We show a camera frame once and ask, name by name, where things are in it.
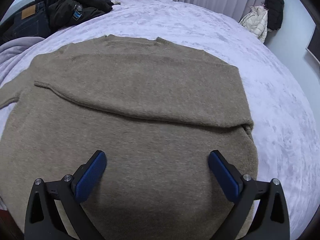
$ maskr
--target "brown sweater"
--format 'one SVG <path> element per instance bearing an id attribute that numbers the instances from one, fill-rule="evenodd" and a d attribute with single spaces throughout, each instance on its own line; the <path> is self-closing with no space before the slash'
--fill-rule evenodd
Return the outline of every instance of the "brown sweater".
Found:
<path id="1" fill-rule="evenodd" d="M 106 239 L 209 239 L 232 207 L 210 151 L 257 174 L 238 69 L 203 50 L 113 35 L 69 44 L 0 89 L 0 107 L 14 101 L 0 195 L 21 229 L 34 180 L 72 174 L 97 149 L 108 166 L 82 206 Z"/>

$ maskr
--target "black jacket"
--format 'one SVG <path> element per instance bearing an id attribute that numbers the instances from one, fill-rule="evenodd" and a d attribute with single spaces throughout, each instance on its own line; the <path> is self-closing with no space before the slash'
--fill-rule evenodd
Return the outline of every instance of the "black jacket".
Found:
<path id="1" fill-rule="evenodd" d="M 74 18 L 75 8 L 81 4 L 79 18 Z M 36 5 L 34 13 L 24 18 L 23 10 Z M 35 0 L 20 8 L 0 25 L 0 45 L 20 37 L 47 38 L 65 26 L 78 25 L 112 10 L 110 0 Z"/>
<path id="2" fill-rule="evenodd" d="M 264 4 L 268 9 L 268 29 L 280 29 L 283 20 L 284 0 L 265 0 Z"/>

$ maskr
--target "white puffer jacket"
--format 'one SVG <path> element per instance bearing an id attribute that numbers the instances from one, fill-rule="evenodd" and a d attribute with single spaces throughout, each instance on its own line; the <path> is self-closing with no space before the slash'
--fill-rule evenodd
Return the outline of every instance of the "white puffer jacket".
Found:
<path id="1" fill-rule="evenodd" d="M 256 37 L 264 43 L 267 36 L 268 10 L 262 5 L 252 6 L 251 12 L 239 22 L 243 27 L 254 33 Z"/>

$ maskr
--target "metal screw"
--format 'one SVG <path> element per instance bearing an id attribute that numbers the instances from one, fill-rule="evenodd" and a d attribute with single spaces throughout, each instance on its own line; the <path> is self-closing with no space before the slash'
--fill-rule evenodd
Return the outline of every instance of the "metal screw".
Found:
<path id="1" fill-rule="evenodd" d="M 250 181 L 250 180 L 252 179 L 249 174 L 244 174 L 244 175 L 243 175 L 243 178 L 244 178 L 244 180 L 246 180 L 246 181 Z"/>
<path id="2" fill-rule="evenodd" d="M 63 177 L 64 181 L 70 181 L 72 179 L 72 176 L 70 174 L 67 174 Z"/>
<path id="3" fill-rule="evenodd" d="M 279 185 L 279 184 L 280 184 L 279 179 L 273 179 L 272 182 L 273 182 L 274 184 L 276 184 L 276 185 Z"/>
<path id="4" fill-rule="evenodd" d="M 41 179 L 36 179 L 36 180 L 35 180 L 35 184 L 36 184 L 36 185 L 39 185 L 39 184 L 41 183 L 41 181 L 42 181 Z"/>

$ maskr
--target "leather patch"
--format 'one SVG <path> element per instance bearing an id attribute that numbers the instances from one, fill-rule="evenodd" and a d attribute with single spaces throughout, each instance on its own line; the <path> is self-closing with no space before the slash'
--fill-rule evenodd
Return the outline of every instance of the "leather patch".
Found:
<path id="1" fill-rule="evenodd" d="M 36 5 L 32 5 L 28 8 L 25 8 L 21 12 L 21 20 L 23 20 L 24 18 L 27 18 L 35 13 L 36 13 Z"/>

